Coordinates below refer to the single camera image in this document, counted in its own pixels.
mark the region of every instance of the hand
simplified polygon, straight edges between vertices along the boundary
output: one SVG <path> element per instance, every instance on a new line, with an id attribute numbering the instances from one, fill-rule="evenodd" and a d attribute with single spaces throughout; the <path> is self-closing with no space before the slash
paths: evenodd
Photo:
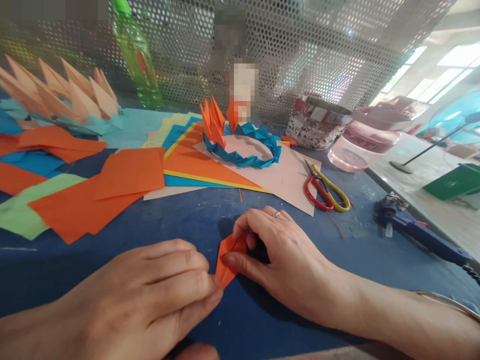
<path id="1" fill-rule="evenodd" d="M 160 360 L 220 302 L 208 270 L 180 239 L 127 251 L 59 300 L 0 319 L 0 358 Z M 178 359 L 218 354 L 197 344 Z"/>
<path id="2" fill-rule="evenodd" d="M 329 262 L 305 232 L 283 210 L 267 206 L 250 209 L 233 226 L 233 238 L 245 238 L 248 247 L 264 242 L 270 264 L 242 253 L 223 258 L 234 271 L 263 286 L 275 299 L 317 324 L 338 328 L 343 310 L 349 306 L 352 289 L 348 273 Z"/>

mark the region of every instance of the plastic bottle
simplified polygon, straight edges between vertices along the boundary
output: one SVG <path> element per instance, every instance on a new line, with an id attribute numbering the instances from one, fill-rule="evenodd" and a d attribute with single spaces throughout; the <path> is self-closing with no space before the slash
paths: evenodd
<path id="1" fill-rule="evenodd" d="M 330 162 L 349 173 L 368 168 L 400 140 L 401 129 L 411 126 L 414 101 L 399 96 L 355 110 L 354 121 L 328 152 Z"/>
<path id="2" fill-rule="evenodd" d="M 115 14 L 111 24 L 138 98 L 146 109 L 156 110 L 164 105 L 152 65 L 144 32 L 132 18 L 127 0 L 112 0 Z"/>

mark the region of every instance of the person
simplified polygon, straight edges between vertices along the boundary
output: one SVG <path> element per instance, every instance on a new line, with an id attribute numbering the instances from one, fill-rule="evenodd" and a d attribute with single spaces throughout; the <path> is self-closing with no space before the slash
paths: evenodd
<path id="1" fill-rule="evenodd" d="M 480 359 L 480 324 L 461 311 L 329 262 L 283 210 L 250 209 L 233 227 L 270 264 L 231 252 L 223 261 L 302 317 L 386 343 L 414 359 Z M 219 280 L 189 242 L 118 255 L 60 299 L 0 319 L 3 360 L 158 360 L 219 304 Z M 176 360 L 213 360 L 194 344 Z"/>

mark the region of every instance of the lamp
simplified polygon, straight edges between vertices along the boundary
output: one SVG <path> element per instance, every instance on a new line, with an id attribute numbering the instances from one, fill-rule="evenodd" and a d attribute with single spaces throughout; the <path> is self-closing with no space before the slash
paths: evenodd
<path id="1" fill-rule="evenodd" d="M 455 135 L 456 133 L 458 133 L 460 130 L 462 130 L 465 126 L 469 125 L 469 124 L 473 124 L 473 123 L 476 123 L 476 122 L 479 122 L 480 121 L 480 112 L 474 112 L 470 115 L 467 115 L 465 117 L 465 120 L 464 120 L 464 123 L 463 124 L 460 124 L 459 126 L 457 126 L 456 128 L 454 128 L 452 131 L 450 131 L 447 135 L 445 135 L 444 137 L 442 137 L 440 140 L 438 140 L 437 142 L 435 142 L 432 146 L 426 148 L 425 150 L 423 150 L 421 153 L 415 155 L 414 157 L 412 157 L 410 160 L 408 160 L 407 162 L 405 163 L 400 163 L 400 162 L 397 162 L 397 161 L 390 161 L 390 165 L 392 165 L 395 169 L 397 170 L 400 170 L 401 172 L 404 172 L 406 174 L 413 174 L 413 171 L 410 170 L 410 168 L 407 166 L 409 163 L 411 163 L 413 160 L 415 160 L 416 158 L 418 158 L 420 155 L 423 155 L 425 154 L 428 150 L 436 147 L 438 144 L 440 144 L 442 141 L 452 137 L 453 135 Z"/>

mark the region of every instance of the yellow scissor handle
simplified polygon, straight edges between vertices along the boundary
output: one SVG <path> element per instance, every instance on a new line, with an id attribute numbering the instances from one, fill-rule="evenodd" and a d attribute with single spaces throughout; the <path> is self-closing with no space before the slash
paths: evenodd
<path id="1" fill-rule="evenodd" d="M 333 195 L 329 192 L 327 192 L 327 196 L 330 198 L 330 200 L 333 202 L 333 207 L 335 208 L 335 210 L 341 212 L 341 213 L 345 213 L 347 212 L 348 210 L 350 210 L 350 201 L 349 201 L 349 198 L 347 197 L 347 195 L 344 194 L 344 192 L 342 190 L 340 190 L 333 182 L 331 182 L 330 180 L 327 179 L 327 177 L 325 175 L 323 175 L 320 170 L 315 166 L 315 165 L 312 165 L 311 168 L 313 169 L 314 172 L 316 172 L 316 174 L 334 191 L 338 194 L 338 196 L 340 196 L 340 198 L 343 200 L 343 202 L 345 203 L 345 206 L 342 207 L 339 205 L 339 203 L 334 199 Z"/>

